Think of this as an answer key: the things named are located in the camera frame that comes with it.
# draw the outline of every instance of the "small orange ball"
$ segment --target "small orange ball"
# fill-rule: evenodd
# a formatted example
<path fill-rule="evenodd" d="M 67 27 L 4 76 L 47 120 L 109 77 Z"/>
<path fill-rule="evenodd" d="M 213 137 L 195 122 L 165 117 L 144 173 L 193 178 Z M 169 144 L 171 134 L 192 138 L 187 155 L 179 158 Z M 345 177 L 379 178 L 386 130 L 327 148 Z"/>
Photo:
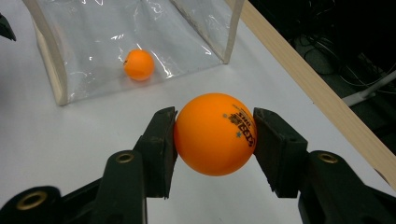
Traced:
<path fill-rule="evenodd" d="M 177 116 L 174 140 L 178 154 L 204 175 L 228 175 L 241 168 L 256 146 L 256 125 L 248 109 L 223 93 L 188 102 Z"/>
<path fill-rule="evenodd" d="M 133 80 L 143 81 L 148 79 L 154 72 L 154 60 L 143 49 L 131 50 L 125 58 L 124 71 Z"/>

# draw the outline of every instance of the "white table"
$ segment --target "white table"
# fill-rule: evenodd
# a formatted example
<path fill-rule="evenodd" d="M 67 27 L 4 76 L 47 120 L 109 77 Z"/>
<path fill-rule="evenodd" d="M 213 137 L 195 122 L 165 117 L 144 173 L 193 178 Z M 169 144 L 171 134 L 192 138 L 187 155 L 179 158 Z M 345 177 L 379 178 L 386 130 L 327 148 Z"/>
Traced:
<path fill-rule="evenodd" d="M 309 151 L 340 155 L 366 185 L 396 195 L 243 22 L 228 65 L 59 107 L 27 9 L 19 0 L 0 6 L 17 37 L 0 38 L 0 206 L 32 187 L 54 186 L 65 195 L 96 180 L 110 155 L 133 148 L 157 110 L 180 110 L 214 91 L 251 111 L 276 112 L 309 142 Z M 297 199 L 278 199 L 255 157 L 223 177 L 195 173 L 178 158 L 170 199 L 148 199 L 148 223 L 301 222 Z"/>

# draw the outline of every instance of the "orange ball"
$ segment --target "orange ball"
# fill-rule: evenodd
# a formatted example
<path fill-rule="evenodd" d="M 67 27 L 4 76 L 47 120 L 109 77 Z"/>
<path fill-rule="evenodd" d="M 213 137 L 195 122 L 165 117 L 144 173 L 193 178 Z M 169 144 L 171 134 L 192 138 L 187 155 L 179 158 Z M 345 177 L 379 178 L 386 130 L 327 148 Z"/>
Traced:
<path fill-rule="evenodd" d="M 187 103 L 177 116 L 178 154 L 204 175 L 228 175 L 241 168 L 256 146 L 256 125 L 248 109 L 223 93 L 208 93 Z"/>
<path fill-rule="evenodd" d="M 124 71 L 133 80 L 143 81 L 154 72 L 154 60 L 143 49 L 131 50 L 125 58 Z"/>

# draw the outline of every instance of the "screw hole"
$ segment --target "screw hole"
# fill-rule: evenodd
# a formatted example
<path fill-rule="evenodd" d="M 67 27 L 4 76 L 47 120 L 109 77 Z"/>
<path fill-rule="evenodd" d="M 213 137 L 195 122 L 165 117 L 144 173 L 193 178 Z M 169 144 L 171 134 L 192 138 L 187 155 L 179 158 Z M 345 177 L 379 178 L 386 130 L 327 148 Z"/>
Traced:
<path fill-rule="evenodd" d="M 123 154 L 120 154 L 116 158 L 116 161 L 119 162 L 119 163 L 126 163 L 126 162 L 129 162 L 129 161 L 133 160 L 133 159 L 134 159 L 134 155 L 133 154 L 123 153 Z"/>
<path fill-rule="evenodd" d="M 46 201 L 47 197 L 48 194 L 42 190 L 27 194 L 17 203 L 17 209 L 24 211 L 35 208 Z"/>
<path fill-rule="evenodd" d="M 328 153 L 320 153 L 318 157 L 327 163 L 337 163 L 338 159 L 334 157 L 334 155 Z"/>

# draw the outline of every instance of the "large orange ball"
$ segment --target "large orange ball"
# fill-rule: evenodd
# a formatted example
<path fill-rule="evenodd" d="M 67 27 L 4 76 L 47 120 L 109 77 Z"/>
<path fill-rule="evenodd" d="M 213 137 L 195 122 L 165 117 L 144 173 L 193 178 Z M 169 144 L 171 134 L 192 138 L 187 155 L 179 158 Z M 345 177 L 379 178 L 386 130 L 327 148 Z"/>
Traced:
<path fill-rule="evenodd" d="M 125 58 L 123 68 L 131 79 L 143 81 L 148 79 L 154 72 L 154 60 L 143 49 L 131 50 Z"/>
<path fill-rule="evenodd" d="M 256 146 L 256 125 L 248 109 L 223 93 L 208 93 L 187 103 L 177 116 L 176 149 L 193 170 L 228 175 L 241 168 Z"/>

